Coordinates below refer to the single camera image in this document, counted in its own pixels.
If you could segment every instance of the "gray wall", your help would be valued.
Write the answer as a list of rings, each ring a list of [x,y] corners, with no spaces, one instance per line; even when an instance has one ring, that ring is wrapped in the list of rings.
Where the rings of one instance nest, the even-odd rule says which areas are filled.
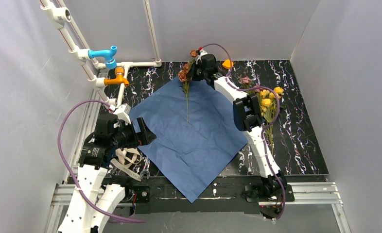
[[[150,0],[163,61],[187,61],[189,51],[216,42],[233,60],[289,59],[320,0]],[[116,45],[118,61],[152,61],[141,0],[66,0],[93,50]],[[209,48],[225,59],[218,48]]]
[[[0,3],[0,233],[44,231],[65,167],[56,137],[90,87],[39,1]],[[63,134],[69,155],[82,111]]]
[[[353,232],[382,232],[382,1],[322,0],[291,62]]]

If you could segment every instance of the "blue faucet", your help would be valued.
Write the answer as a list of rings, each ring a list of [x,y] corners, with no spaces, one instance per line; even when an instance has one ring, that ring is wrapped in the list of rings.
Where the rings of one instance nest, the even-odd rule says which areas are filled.
[[[114,59],[114,55],[117,53],[117,46],[111,46],[111,50],[99,50],[99,51],[88,51],[88,56],[90,59],[94,57],[103,57],[105,59],[105,66],[108,69],[115,69],[117,67],[117,62]]]

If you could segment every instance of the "wrench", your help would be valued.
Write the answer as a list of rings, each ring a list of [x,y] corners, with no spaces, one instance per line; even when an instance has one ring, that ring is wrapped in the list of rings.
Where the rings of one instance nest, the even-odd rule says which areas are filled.
[[[141,176],[141,178],[150,178],[150,159],[147,157],[145,159],[145,164],[144,164],[144,168],[142,169],[142,171],[139,173],[139,175]]]

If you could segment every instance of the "black marble table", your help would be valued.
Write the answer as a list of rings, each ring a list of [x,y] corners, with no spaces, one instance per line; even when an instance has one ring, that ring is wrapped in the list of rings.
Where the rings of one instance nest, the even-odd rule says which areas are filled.
[[[161,67],[136,67],[129,70],[130,85],[126,88],[124,103],[135,107],[142,100],[153,94],[165,83],[177,76],[184,62],[162,63]],[[275,162],[286,175],[328,175],[326,163],[321,154],[313,126],[307,113],[297,80],[290,61],[236,61],[232,71],[232,80],[239,86],[239,76],[249,77],[253,85],[261,84],[269,88],[280,86],[285,95],[277,122],[273,127]],[[115,78],[110,72],[108,78]],[[118,85],[105,88],[110,98],[118,95]],[[106,113],[101,108],[100,114]],[[140,172],[143,161],[133,170]],[[151,176],[160,177],[163,174],[151,164]],[[260,171],[255,157],[247,144],[220,173],[224,176],[259,176]]]

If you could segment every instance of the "purple cable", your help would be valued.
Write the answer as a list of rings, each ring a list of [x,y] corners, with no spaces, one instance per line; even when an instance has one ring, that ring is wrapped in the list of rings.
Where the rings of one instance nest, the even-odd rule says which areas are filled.
[[[79,185],[79,182],[78,180],[76,179],[76,176],[75,176],[75,173],[72,171],[71,167],[69,166],[67,160],[65,159],[65,156],[64,156],[64,153],[62,152],[62,147],[61,147],[61,134],[62,134],[62,130],[64,129],[64,126],[65,126],[65,123],[67,122],[68,120],[68,117],[71,115],[71,113],[79,106],[83,105],[84,103],[89,103],[89,102],[97,102],[97,103],[101,103],[107,107],[109,107],[110,105],[103,102],[103,101],[100,101],[100,100],[86,100],[86,101],[82,101],[81,103],[75,105],[69,112],[68,114],[65,116],[64,120],[62,121],[62,124],[61,124],[61,127],[59,128],[59,132],[58,132],[58,150],[59,150],[59,154],[61,155],[61,159],[62,159],[62,162],[64,162],[65,166],[67,167],[67,170],[69,171],[69,173],[71,174],[71,177],[72,179],[74,180],[75,182],[75,186],[77,188],[81,188],[81,186]],[[108,213],[107,211],[104,211],[104,210],[101,210],[100,208],[98,208],[97,206],[95,206],[84,194],[84,192],[80,189],[79,190],[79,193],[81,194],[82,198],[87,202],[87,204],[89,206],[91,206],[94,210],[100,212],[101,214],[103,215],[106,215],[110,218],[113,218],[115,220],[118,220],[118,221],[121,221],[121,222],[125,222],[125,223],[145,223],[144,220],[139,220],[139,219],[131,219],[131,218],[126,218],[126,217],[121,217],[121,216],[117,216],[117,215],[113,215],[111,213]]]
[[[217,45],[217,46],[221,47],[221,48],[226,52],[226,54],[227,54],[227,56],[228,56],[228,59],[229,59],[229,61],[230,61],[230,65],[231,65],[231,67],[230,67],[228,73],[226,74],[226,82],[227,82],[227,84],[228,84],[229,86],[231,86],[233,89],[238,90],[238,91],[252,91],[252,90],[256,90],[256,89],[265,89],[265,90],[268,90],[268,91],[270,91],[271,93],[273,93],[274,96],[276,97],[276,100],[277,100],[277,112],[276,112],[276,115],[274,116],[273,120],[272,120],[268,125],[266,125],[266,126],[262,129],[262,131],[261,131],[261,139],[262,139],[262,141],[263,141],[263,143],[264,143],[264,151],[267,151],[267,142],[266,142],[265,139],[264,139],[264,132],[265,132],[268,128],[270,128],[270,127],[275,123],[275,121],[277,120],[278,115],[280,114],[280,101],[279,101],[279,99],[277,98],[277,97],[278,97],[277,93],[276,93],[273,89],[268,88],[268,87],[265,87],[265,86],[256,86],[256,87],[252,87],[252,88],[248,88],[248,89],[239,89],[239,88],[237,88],[235,85],[231,84],[231,81],[229,80],[229,75],[231,74],[232,68],[233,68],[234,66],[233,66],[233,64],[232,64],[231,57],[230,57],[228,51],[227,51],[223,46],[221,46],[221,45],[219,45],[219,44],[217,44],[217,43],[207,44],[207,45],[204,45],[202,48],[204,48],[204,47],[206,47],[206,46],[209,46],[209,45]],[[285,189],[284,189],[284,185],[283,185],[282,182],[279,180],[277,174],[274,172],[274,169],[271,169],[270,159],[268,158],[268,156],[266,156],[265,158],[266,158],[266,160],[267,160],[268,167],[270,167],[271,172],[273,173],[274,177],[276,178],[278,184],[281,186],[281,190],[282,190],[282,198],[283,198],[283,200],[282,200],[282,210],[281,210],[280,214],[276,217],[276,220],[278,220],[278,219],[281,218],[281,216],[282,216],[282,214],[284,213],[284,210],[285,210]]]

